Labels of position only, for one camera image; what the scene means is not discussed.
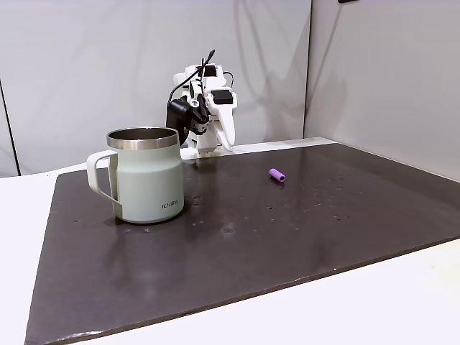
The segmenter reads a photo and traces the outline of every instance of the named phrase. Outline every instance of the printed text on mug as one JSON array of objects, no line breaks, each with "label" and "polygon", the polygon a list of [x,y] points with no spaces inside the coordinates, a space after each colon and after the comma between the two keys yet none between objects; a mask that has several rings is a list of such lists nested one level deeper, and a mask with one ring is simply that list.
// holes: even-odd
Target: printed text on mug
[{"label": "printed text on mug", "polygon": [[168,208],[168,207],[171,207],[171,206],[174,206],[176,203],[178,203],[178,201],[171,201],[170,203],[166,203],[162,206],[162,209],[163,208]]}]

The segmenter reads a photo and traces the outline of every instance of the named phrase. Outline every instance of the white table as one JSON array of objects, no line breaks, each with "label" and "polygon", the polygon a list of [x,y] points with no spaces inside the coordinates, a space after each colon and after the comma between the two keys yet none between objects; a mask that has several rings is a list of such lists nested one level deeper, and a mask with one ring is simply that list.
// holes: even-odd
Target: white table
[{"label": "white table", "polygon": [[[234,154],[330,143],[242,145]],[[56,178],[84,169],[0,179],[2,344],[24,343]],[[460,240],[82,344],[460,344],[459,314]]]}]

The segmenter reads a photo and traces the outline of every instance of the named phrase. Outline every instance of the white wall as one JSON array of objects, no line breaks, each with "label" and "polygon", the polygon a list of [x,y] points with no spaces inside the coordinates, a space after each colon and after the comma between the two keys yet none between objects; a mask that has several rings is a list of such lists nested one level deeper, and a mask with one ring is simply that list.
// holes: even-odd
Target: white wall
[{"label": "white wall", "polygon": [[0,178],[9,176],[17,176],[17,169],[8,123],[6,122],[4,103],[0,93]]},{"label": "white wall", "polygon": [[303,136],[310,0],[0,0],[0,73],[24,173],[72,165],[105,134],[165,125],[173,75],[235,76],[236,143]]},{"label": "white wall", "polygon": [[314,0],[305,134],[460,180],[460,1]]}]

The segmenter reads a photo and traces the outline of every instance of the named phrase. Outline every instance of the black cable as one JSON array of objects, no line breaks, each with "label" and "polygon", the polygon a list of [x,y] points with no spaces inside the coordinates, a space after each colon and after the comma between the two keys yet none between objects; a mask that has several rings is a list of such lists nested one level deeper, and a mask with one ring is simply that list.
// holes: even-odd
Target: black cable
[{"label": "black cable", "polygon": [[208,59],[206,60],[206,62],[204,63],[204,65],[202,65],[199,69],[197,69],[194,74],[192,74],[190,77],[188,77],[187,79],[185,79],[182,83],[180,83],[179,85],[177,85],[172,91],[171,91],[171,94],[170,94],[170,99],[169,101],[167,102],[167,106],[170,106],[170,103],[171,103],[171,100],[173,99],[173,95],[174,95],[174,92],[176,92],[176,90],[178,88],[180,88],[182,85],[184,85],[185,83],[187,83],[188,81],[190,81],[191,78],[193,78],[195,75],[197,75],[197,73],[200,73],[201,70],[204,69],[204,66],[206,66],[209,61],[211,60],[211,58],[213,57],[214,53],[216,52],[215,49],[212,49],[212,51],[209,52],[209,56],[208,56]]},{"label": "black cable", "polygon": [[230,88],[233,88],[233,81],[234,81],[233,74],[231,74],[231,73],[230,73],[229,71],[227,71],[227,70],[224,72],[224,75],[226,75],[226,74],[231,75],[231,85],[230,85]]},{"label": "black cable", "polygon": [[13,155],[14,155],[14,161],[16,163],[17,175],[21,176],[21,168],[19,167],[19,161],[17,159],[16,147],[14,146],[12,126],[9,123],[8,111],[6,110],[5,96],[3,94],[3,88],[1,86],[1,80],[0,80],[0,93],[1,93],[1,100],[3,101],[3,107],[5,109],[6,124],[8,125],[9,138],[11,140],[11,148],[13,149]]},{"label": "black cable", "polygon": [[[204,64],[204,59],[201,59],[201,67],[204,68],[206,65]],[[202,73],[201,73],[201,94],[203,95],[204,97],[204,73],[205,73],[206,70],[204,70]]]}]

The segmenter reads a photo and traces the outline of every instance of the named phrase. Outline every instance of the mug handle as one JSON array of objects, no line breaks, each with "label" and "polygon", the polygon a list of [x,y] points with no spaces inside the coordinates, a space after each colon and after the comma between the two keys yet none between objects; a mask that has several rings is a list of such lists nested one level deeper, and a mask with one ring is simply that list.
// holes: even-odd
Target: mug handle
[{"label": "mug handle", "polygon": [[103,196],[107,200],[111,201],[112,203],[116,203],[121,206],[120,202],[117,200],[113,199],[111,196],[105,194],[100,188],[99,188],[99,183],[98,183],[98,176],[96,173],[96,165],[99,160],[103,158],[107,158],[110,156],[117,155],[118,152],[112,151],[111,149],[108,149],[106,151],[101,151],[97,153],[93,153],[91,156],[88,157],[88,160],[86,160],[86,170],[88,173],[88,183],[90,188],[98,193],[100,196]]}]

